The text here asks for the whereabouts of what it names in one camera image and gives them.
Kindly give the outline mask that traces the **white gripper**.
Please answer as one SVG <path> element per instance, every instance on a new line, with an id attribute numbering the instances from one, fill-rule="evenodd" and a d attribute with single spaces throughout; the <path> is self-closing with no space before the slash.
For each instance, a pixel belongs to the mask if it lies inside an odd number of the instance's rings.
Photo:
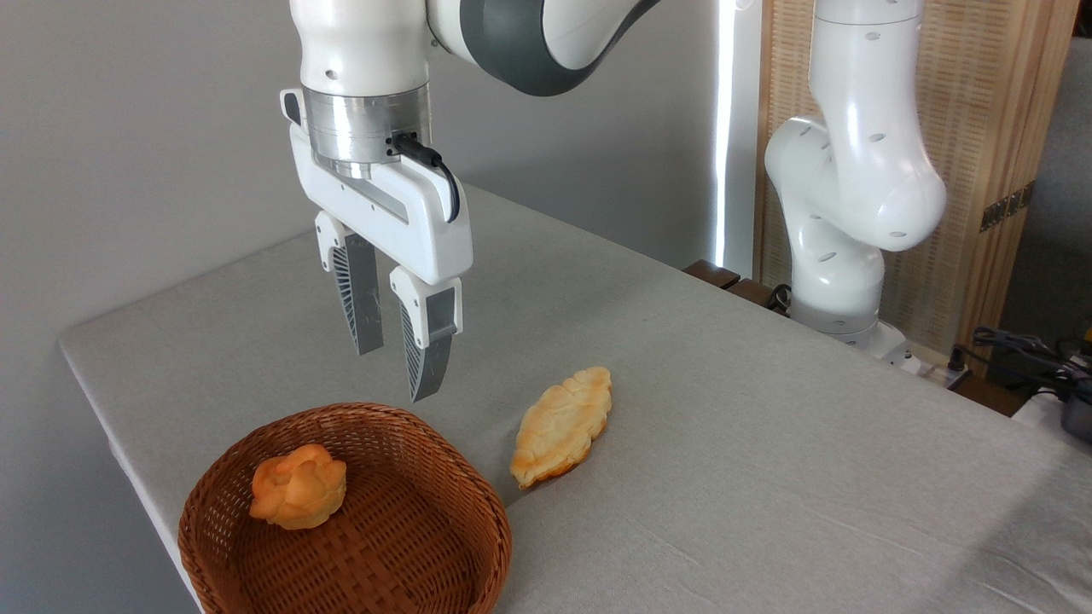
<path id="1" fill-rule="evenodd" d="M 456 276 L 474 262 L 463 188 L 406 155 L 363 163 L 320 154 L 317 113 L 305 105 L 302 88 L 282 90 L 281 108 L 299 182 L 322 210 L 314 219 L 317 249 L 339 283 L 356 352 L 385 344 L 377 247 L 402 265 L 390 282 L 401 310 L 410 395 L 413 402 L 434 395 L 444 381 L 452 339 L 463 330 Z"/>

